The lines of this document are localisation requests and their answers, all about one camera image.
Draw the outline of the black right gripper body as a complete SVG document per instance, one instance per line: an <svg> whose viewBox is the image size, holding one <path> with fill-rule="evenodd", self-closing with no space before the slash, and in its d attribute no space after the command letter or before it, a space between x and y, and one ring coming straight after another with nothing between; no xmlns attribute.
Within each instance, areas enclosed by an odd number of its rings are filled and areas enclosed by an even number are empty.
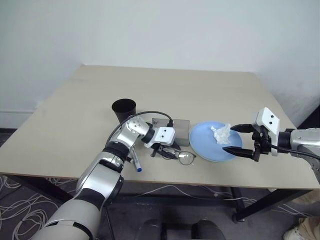
<svg viewBox="0 0 320 240"><path fill-rule="evenodd" d="M268 129L263 125L252 124L252 130L253 134L251 138L254 141L252 159L258 162L261 154L268 155L271 152L271 147L269 146L271 138L269 137Z"/></svg>

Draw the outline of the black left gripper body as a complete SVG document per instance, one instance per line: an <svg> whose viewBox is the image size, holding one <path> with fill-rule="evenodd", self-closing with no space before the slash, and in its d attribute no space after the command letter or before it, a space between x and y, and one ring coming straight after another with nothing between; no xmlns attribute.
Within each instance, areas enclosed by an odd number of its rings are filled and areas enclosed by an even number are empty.
<svg viewBox="0 0 320 240"><path fill-rule="evenodd" d="M151 153L151 157L154 158L156 156L156 154L161 155L161 150L164 150L164 148L166 148L167 145L162 145L160 143L154 143L151 148L153 149L153 152Z"/></svg>

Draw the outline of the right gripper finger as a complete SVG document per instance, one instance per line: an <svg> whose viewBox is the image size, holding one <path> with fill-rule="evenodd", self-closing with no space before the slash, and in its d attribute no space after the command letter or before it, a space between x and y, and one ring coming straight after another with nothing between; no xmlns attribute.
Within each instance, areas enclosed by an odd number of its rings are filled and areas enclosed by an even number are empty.
<svg viewBox="0 0 320 240"><path fill-rule="evenodd" d="M251 124L237 124L230 128L233 131L239 133L253 133L254 127Z"/></svg>
<svg viewBox="0 0 320 240"><path fill-rule="evenodd" d="M229 154L232 154L237 157L243 157L243 158L252 158L254 154L253 150L244 149L236 146L225 146L222 149Z"/></svg>

